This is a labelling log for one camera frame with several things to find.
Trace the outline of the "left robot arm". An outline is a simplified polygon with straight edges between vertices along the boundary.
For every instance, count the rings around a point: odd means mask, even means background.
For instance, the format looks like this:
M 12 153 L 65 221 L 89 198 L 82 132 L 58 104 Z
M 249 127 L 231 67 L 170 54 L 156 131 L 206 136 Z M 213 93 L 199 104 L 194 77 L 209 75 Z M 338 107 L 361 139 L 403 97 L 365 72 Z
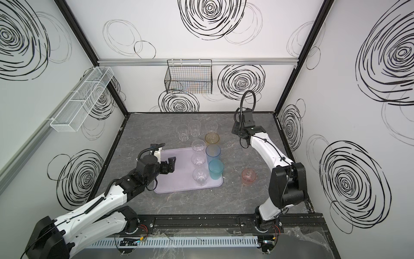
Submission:
M 55 219 L 39 220 L 23 255 L 29 259 L 70 259 L 89 245 L 116 233 L 135 234 L 141 227 L 137 213 L 126 205 L 160 174 L 175 170 L 176 158 L 159 161 L 145 155 L 122 178 L 114 179 L 105 192 L 81 207 Z

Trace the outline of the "blue plastic cup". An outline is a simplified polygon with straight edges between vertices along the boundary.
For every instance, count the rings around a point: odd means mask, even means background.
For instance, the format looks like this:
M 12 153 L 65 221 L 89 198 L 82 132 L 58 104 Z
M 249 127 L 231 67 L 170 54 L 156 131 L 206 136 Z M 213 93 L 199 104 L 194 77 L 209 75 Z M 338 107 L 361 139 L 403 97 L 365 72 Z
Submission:
M 211 144 L 207 146 L 205 153 L 207 156 L 208 164 L 213 160 L 219 160 L 221 158 L 221 148 L 217 144 Z

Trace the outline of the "lilac plastic tray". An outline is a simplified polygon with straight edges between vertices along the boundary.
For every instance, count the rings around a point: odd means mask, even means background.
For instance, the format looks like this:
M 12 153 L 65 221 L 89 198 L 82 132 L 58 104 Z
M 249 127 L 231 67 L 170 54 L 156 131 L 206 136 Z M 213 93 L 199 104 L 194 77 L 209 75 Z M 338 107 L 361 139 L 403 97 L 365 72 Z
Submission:
M 211 179 L 207 162 L 201 165 L 207 174 L 204 185 L 201 186 L 199 181 L 194 179 L 193 172 L 197 168 L 191 160 L 194 153 L 191 147 L 162 150 L 162 161 L 168 161 L 170 157 L 176 158 L 175 170 L 173 173 L 160 174 L 157 177 L 158 184 L 154 192 L 164 194 L 220 187 L 223 184 L 223 177 L 220 176 L 217 180 Z

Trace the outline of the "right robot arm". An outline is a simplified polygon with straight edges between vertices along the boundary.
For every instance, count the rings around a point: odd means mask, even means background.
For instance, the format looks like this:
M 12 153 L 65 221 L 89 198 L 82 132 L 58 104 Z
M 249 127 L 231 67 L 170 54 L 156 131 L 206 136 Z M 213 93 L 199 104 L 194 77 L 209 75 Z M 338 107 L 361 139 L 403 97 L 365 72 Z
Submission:
M 306 170 L 285 156 L 271 141 L 263 127 L 255 125 L 253 110 L 237 108 L 232 134 L 246 140 L 270 169 L 268 198 L 255 209 L 256 228 L 264 232 L 279 222 L 280 214 L 307 199 Z

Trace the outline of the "clear glass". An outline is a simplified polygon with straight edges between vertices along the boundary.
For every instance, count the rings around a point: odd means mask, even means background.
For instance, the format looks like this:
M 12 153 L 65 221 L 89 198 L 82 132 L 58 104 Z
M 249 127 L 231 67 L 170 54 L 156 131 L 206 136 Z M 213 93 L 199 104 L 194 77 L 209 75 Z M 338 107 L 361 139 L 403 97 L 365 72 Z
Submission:
M 189 140 L 189 127 L 188 127 L 188 125 L 184 125 L 184 124 L 179 125 L 176 128 L 176 131 L 177 131 L 177 134 L 179 136 L 179 140 L 181 142 L 186 142 L 186 141 Z
M 193 171 L 193 179 L 199 186 L 204 186 L 207 184 L 209 178 L 209 173 L 205 167 L 197 167 Z
M 201 134 L 201 122 L 198 120 L 192 120 L 189 123 L 190 134 L 193 137 L 199 137 Z
M 206 143 L 204 142 L 204 140 L 197 139 L 192 142 L 191 147 L 194 152 L 202 152 L 206 148 Z
M 197 151 L 192 155 L 191 161 L 194 165 L 201 166 L 206 163 L 207 158 L 203 151 Z

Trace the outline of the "yellow plastic cup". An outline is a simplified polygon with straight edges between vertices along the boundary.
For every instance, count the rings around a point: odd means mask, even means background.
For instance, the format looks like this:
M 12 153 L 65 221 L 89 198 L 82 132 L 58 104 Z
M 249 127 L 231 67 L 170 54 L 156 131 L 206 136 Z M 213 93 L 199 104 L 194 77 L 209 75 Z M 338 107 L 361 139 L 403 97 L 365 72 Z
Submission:
M 218 144 L 220 136 L 216 132 L 209 132 L 205 135 L 205 142 L 207 145 Z

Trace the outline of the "teal plastic cup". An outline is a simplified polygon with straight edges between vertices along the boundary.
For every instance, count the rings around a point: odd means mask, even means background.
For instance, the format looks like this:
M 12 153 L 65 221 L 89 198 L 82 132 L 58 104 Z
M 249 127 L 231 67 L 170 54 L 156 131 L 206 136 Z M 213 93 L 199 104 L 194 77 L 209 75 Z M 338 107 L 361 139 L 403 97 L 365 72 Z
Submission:
M 223 171 L 224 164 L 220 160 L 214 159 L 209 162 L 209 173 L 213 180 L 218 180 L 222 176 Z

